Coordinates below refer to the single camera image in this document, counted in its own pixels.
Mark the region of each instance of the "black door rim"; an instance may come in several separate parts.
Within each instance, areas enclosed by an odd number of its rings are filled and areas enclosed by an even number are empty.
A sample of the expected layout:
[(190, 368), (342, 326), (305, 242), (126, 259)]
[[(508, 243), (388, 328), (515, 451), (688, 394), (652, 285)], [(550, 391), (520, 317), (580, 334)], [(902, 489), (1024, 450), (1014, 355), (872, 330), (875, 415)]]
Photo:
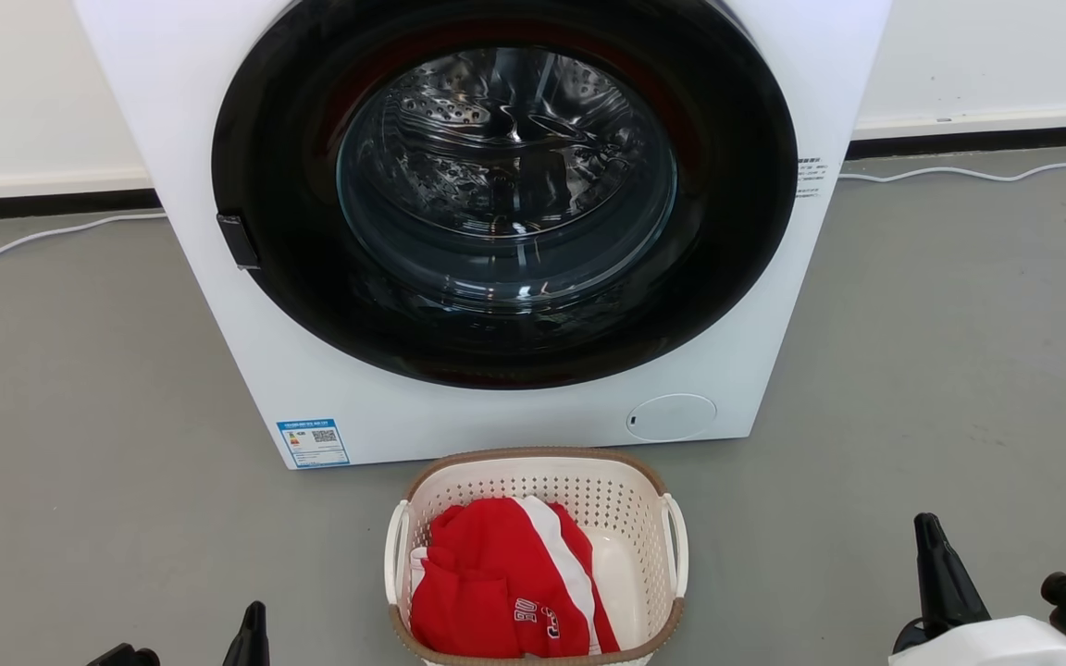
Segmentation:
[[(376, 90), (433, 56), (496, 46), (538, 47), (618, 77), (648, 101), (676, 152), (669, 235), (613, 283), (605, 304), (571, 311), (608, 328), (587, 337), (579, 326), (559, 346), (530, 345), (521, 315), (430, 320), (429, 303), (415, 306), (352, 239), (334, 179), (322, 177)], [(733, 308), (787, 228), (796, 143), (761, 55), (705, 3), (304, 0), (235, 76), (212, 168), (219, 211), (242, 221), (256, 253), (251, 277), (314, 336), (427, 383), (540, 389), (639, 367)]]

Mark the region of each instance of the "white stripe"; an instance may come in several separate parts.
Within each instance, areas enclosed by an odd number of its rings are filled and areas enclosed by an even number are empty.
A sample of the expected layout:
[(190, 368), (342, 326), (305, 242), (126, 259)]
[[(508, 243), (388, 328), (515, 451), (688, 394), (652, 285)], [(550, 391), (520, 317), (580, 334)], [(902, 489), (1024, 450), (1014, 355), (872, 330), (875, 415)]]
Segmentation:
[(562, 538), (562, 522), (558, 519), (558, 514), (536, 497), (531, 496), (521, 501), (515, 498), (515, 501), (524, 509), (524, 514), (533, 523), (533, 530), (542, 537), (542, 543), (545, 543), (559, 576), (562, 576), (562, 582), (566, 585), (566, 594), (570, 595), (570, 601), (586, 617), (586, 629), (592, 633), (589, 654), (603, 652), (600, 649), (600, 637), (595, 631), (595, 595), (592, 594), (592, 578), (587, 576), (583, 565)]
[(410, 599), (414, 599), (414, 592), (418, 591), (418, 586), (422, 585), (422, 579), (426, 578), (426, 566), (422, 565), (422, 561), (425, 558), (426, 549), (410, 550)]

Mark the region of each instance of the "brown basket rim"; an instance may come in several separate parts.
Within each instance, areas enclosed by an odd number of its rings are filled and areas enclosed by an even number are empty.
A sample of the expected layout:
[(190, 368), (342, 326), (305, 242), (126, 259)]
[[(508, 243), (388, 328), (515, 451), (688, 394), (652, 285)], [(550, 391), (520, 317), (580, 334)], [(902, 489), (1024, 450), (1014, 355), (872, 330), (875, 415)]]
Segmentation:
[(405, 494), (406, 501), (414, 501), (414, 493), (418, 491), (418, 488), (429, 480), (435, 472), (440, 471), (440, 469), (446, 469), (448, 467), (453, 467), (456, 465), (463, 465), (468, 462), (482, 462), (486, 459), (514, 459), (514, 458), (582, 458), (582, 459), (608, 459), (611, 462), (621, 462), (628, 467), (633, 468), (636, 472), (643, 473), (647, 477), (648, 482), (656, 489), (657, 496), (664, 496), (668, 492), (668, 489), (664, 487), (664, 481), (661, 480), (659, 473), (656, 469), (644, 465), (639, 459), (633, 458), (633, 456), (627, 455), (625, 452), (614, 452), (608, 450), (583, 450), (583, 448), (575, 446), (521, 446), (513, 448), (513, 450), (486, 450), (481, 452), (462, 452), (456, 455), (449, 455), (445, 458), (433, 460), (421, 473), (418, 474), (417, 480), (414, 480), (414, 484), (410, 484), (410, 489), (407, 490)]
[[(614, 452), (608, 450), (586, 450), (586, 448), (575, 448), (575, 446), (521, 446), (521, 448), (511, 448), (511, 450), (486, 450), (481, 452), (463, 452), (462, 454), (449, 455), (445, 458), (433, 460), (429, 466), (418, 476), (414, 480), (414, 484), (410, 485), (409, 492), (406, 492), (405, 500), (414, 501), (414, 496), (431, 477), (435, 472), (440, 471), (440, 469), (446, 469), (448, 467), (453, 467), (456, 465), (463, 465), (468, 462), (482, 462), (482, 460), (487, 459), (516, 459), (516, 458), (581, 458), (581, 459), (605, 459), (611, 460), (611, 462), (621, 462), (628, 467), (633, 468), (636, 472), (643, 473), (644, 477), (650, 482), (652, 488), (659, 496), (664, 496), (668, 492), (668, 489), (664, 487), (664, 481), (661, 480), (659, 473), (656, 469), (644, 465), (639, 459), (633, 458), (633, 456), (627, 455), (624, 452)], [(648, 656), (648, 654), (655, 653), (658, 649), (664, 645), (665, 641), (673, 636), (673, 632), (677, 629), (677, 623), (681, 620), (681, 614), (684, 612), (684, 599), (676, 598), (673, 600), (673, 607), (669, 610), (668, 619), (664, 621), (664, 626), (661, 628), (660, 632), (656, 632), (656, 635), (650, 637), (643, 645), (637, 646), (634, 649), (624, 649), (619, 652), (610, 652), (605, 654), (595, 654), (588, 656), (560, 656), (551, 659), (542, 659), (542, 663), (551, 663), (553, 666), (603, 666), (605, 663), (624, 663), (624, 662), (634, 662), (637, 659), (643, 659)], [(479, 656), (458, 656), (455, 654), (446, 654), (441, 652), (435, 652), (435, 650), (426, 648), (426, 646), (420, 644), (418, 639), (415, 639), (414, 634), (410, 630), (406, 628), (405, 622), (402, 621), (402, 611), (398, 610), (397, 604), (389, 604), (389, 619), (393, 623), (393, 633), (397, 633), (398, 639), (402, 640), (405, 648), (411, 653), (416, 654), (420, 659), (425, 659), (426, 662), (439, 663), (439, 665), (445, 666), (512, 666), (516, 663), (526, 663), (524, 659), (489, 659), (489, 657), (479, 657)]]
[[(637, 648), (623, 649), (619, 650), (619, 652), (593, 654), (589, 656), (554, 656), (549, 659), (538, 659), (537, 662), (548, 663), (551, 666), (603, 666), (605, 663), (637, 661), (637, 659), (643, 659), (648, 656), (648, 654), (655, 653), (669, 639), (669, 637), (673, 636), (673, 632), (677, 629), (677, 623), (681, 622), (682, 613), (684, 613), (684, 599), (674, 599), (673, 607), (669, 610), (668, 619), (664, 621), (664, 626), (661, 628), (661, 631), (656, 632), (655, 636), (650, 637), (650, 639), (645, 641), (643, 645), (637, 646)], [(402, 612), (398, 610), (397, 604), (389, 604), (389, 620), (393, 623), (393, 633), (397, 633), (398, 639), (402, 640), (402, 644), (405, 645), (406, 649), (416, 654), (419, 659), (425, 659), (426, 662), (431, 663), (438, 663), (440, 666), (516, 666), (517, 663), (529, 663), (528, 661), (524, 661), (523, 657), (490, 659), (485, 656), (457, 656), (455, 654), (435, 652), (435, 650), (426, 648), (426, 646), (420, 644), (418, 639), (415, 639), (410, 630), (407, 629), (405, 622), (402, 621)]]

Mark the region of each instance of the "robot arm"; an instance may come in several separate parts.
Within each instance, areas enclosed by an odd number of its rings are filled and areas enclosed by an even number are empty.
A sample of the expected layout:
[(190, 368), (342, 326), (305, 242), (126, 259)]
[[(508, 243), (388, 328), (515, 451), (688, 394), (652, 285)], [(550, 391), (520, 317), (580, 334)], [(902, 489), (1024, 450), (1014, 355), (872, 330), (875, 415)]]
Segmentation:
[[(101, 654), (88, 666), (159, 666), (159, 655), (150, 649), (123, 644)], [(265, 635), (265, 604), (255, 601), (245, 610), (241, 629), (228, 645), (221, 666), (270, 666), (270, 639)]]
[(922, 617), (900, 632), (889, 666), (1066, 666), (1066, 573), (1041, 587), (1049, 623), (990, 620), (936, 516), (916, 517), (916, 547)]

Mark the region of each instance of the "black baseboard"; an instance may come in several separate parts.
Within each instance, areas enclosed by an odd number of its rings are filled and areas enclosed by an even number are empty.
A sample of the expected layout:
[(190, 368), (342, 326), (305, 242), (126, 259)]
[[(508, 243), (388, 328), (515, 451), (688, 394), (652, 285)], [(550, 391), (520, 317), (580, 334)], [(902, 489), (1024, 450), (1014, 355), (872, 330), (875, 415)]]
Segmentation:
[(1066, 127), (1048, 130), (970, 131), (965, 134), (901, 136), (851, 141), (845, 160), (938, 156), (943, 152), (989, 152), (1066, 146)]
[[(968, 134), (905, 136), (852, 141), (845, 160), (934, 156), (940, 152), (983, 152), (1066, 146), (1066, 127), (1052, 130), (974, 131)], [(126, 190), (119, 193), (52, 194), (46, 197), (0, 199), (0, 218), (54, 214), (158, 208), (154, 190)]]
[(117, 193), (48, 194), (41, 197), (0, 199), (0, 220), (12, 216), (97, 214), (104, 211), (160, 208), (154, 190), (122, 190)]

